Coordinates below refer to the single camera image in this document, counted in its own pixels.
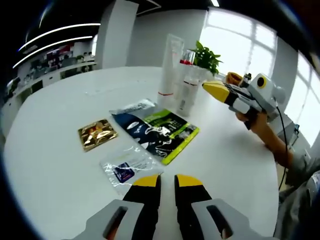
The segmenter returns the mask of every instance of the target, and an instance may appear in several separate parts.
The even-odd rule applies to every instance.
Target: yellow-green border
[[[175,150],[173,150],[161,162],[168,165],[172,160],[191,142],[191,140],[199,133],[200,129],[197,127]]]
[[[180,133],[182,133],[187,127],[189,127],[190,123],[187,122],[185,125],[183,125],[182,127],[180,127],[177,131],[175,131],[174,133],[172,133],[169,138],[174,139],[177,135],[179,135]]]

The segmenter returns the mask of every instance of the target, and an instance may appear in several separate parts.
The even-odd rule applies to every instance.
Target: ceiling light
[[[33,54],[36,54],[40,51],[42,51],[43,49],[47,49],[47,48],[50,48],[54,45],[57,45],[57,44],[62,44],[62,43],[65,43],[65,42],[70,42],[70,41],[75,41],[75,40],[80,40],[80,39],[92,39],[93,36],[81,36],[81,37],[75,37],[75,38],[70,38],[70,39],[66,39],[66,40],[62,40],[62,41],[57,41],[55,43],[52,43],[52,44],[49,44],[48,46],[44,46],[32,53],[30,53],[28,56],[25,56],[24,58],[22,58],[20,61],[18,61],[12,68],[14,69],[16,66],[18,66],[21,62],[23,62],[24,60],[26,60],[27,58],[29,58],[30,56],[32,56]]]
[[[152,7],[152,8],[150,8],[150,9],[141,11],[141,12],[139,12],[139,13],[136,14],[137,16],[139,16],[139,15],[141,15],[141,14],[144,14],[144,13],[146,13],[146,12],[150,12],[150,11],[153,11],[153,10],[156,10],[156,9],[160,9],[160,8],[161,8],[161,5],[158,4],[158,3],[156,3],[156,2],[153,1],[153,0],[146,0],[146,1],[149,2],[149,3],[151,3],[151,4],[154,4],[155,7]]]
[[[215,6],[215,7],[220,7],[220,6],[219,6],[219,3],[218,3],[218,0],[211,0],[211,2],[212,2],[212,4],[213,4],[213,6]]]
[[[18,52],[23,49],[25,46],[29,45],[30,43],[34,42],[35,40],[42,38],[45,35],[48,34],[52,34],[54,32],[60,31],[60,30],[64,30],[64,29],[71,29],[71,28],[76,28],[76,27],[85,27],[85,26],[100,26],[101,23],[83,23],[83,24],[76,24],[76,25],[70,25],[70,26],[63,26],[63,27],[59,27],[57,29],[51,30],[51,31],[47,31],[39,36],[36,36],[35,38],[31,39],[30,41],[26,42],[24,45],[22,45],[22,47],[19,48]]]

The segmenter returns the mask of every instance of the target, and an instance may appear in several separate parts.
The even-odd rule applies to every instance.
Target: office desk
[[[133,139],[109,110],[143,98],[157,99],[161,68],[120,67],[86,72],[56,82],[22,105],[4,147],[8,181],[23,213],[44,239],[75,237],[86,220],[113,199],[121,199],[100,167]],[[78,129],[107,118],[118,137],[84,152]],[[199,134],[161,176],[161,202],[154,240],[181,240],[174,175],[198,178],[272,236],[278,214],[278,180],[273,155],[238,121],[228,106],[199,89],[189,122]]]

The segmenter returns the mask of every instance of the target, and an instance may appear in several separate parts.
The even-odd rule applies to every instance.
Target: clear plastic bag
[[[111,184],[121,195],[125,195],[136,180],[164,172],[158,161],[136,146],[119,149],[102,159],[100,164]]]

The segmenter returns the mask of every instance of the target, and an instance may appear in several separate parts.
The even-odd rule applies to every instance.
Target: black cable
[[[278,112],[280,114],[280,119],[281,119],[281,123],[282,123],[282,129],[283,129],[283,134],[284,134],[284,143],[285,143],[285,158],[286,158],[286,160],[284,162],[286,163],[286,162],[288,162],[288,143],[287,143],[287,135],[286,135],[286,130],[285,130],[285,124],[284,124],[284,120],[282,119],[282,115],[281,115],[281,112],[280,112],[279,108],[276,107],[276,109],[278,110]],[[280,188],[282,186],[282,183],[284,182],[285,175],[286,175],[286,168],[284,168],[284,171],[283,171],[281,183],[280,183],[280,186],[279,186],[279,189],[278,189],[279,191],[280,191]]]

